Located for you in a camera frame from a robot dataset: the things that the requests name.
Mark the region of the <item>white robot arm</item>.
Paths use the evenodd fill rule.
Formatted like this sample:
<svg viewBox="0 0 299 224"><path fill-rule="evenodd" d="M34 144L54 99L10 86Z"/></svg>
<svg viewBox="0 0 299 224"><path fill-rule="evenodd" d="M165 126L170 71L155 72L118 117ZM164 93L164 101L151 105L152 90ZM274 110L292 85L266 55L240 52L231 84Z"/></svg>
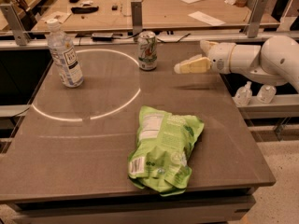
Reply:
<svg viewBox="0 0 299 224"><path fill-rule="evenodd" d="M205 53L177 63L177 74L200 74L209 70L220 74L239 74L251 81L281 86L290 83L299 91L299 43L277 35L268 38L261 46L202 40Z"/></svg>

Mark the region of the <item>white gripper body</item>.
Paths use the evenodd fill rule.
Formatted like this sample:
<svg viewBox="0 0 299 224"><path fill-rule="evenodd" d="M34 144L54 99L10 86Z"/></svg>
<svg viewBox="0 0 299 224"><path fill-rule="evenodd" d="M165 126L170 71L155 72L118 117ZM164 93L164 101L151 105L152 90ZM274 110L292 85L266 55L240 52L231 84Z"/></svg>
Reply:
<svg viewBox="0 0 299 224"><path fill-rule="evenodd" d="M219 43L211 47L207 57L214 72L230 74L230 60L236 43Z"/></svg>

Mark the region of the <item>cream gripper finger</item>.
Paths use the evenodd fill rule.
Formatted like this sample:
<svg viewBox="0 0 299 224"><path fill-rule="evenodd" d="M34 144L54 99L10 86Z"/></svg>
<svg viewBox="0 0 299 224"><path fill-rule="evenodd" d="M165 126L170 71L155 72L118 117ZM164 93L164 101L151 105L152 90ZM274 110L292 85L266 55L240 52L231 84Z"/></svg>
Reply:
<svg viewBox="0 0 299 224"><path fill-rule="evenodd" d="M195 55L188 60L177 63L174 71L177 74L201 74L210 69L210 60L202 55Z"/></svg>
<svg viewBox="0 0 299 224"><path fill-rule="evenodd" d="M208 55L211 48L215 45L218 45L218 42L207 41L207 40L200 41L200 48L205 53L205 55Z"/></svg>

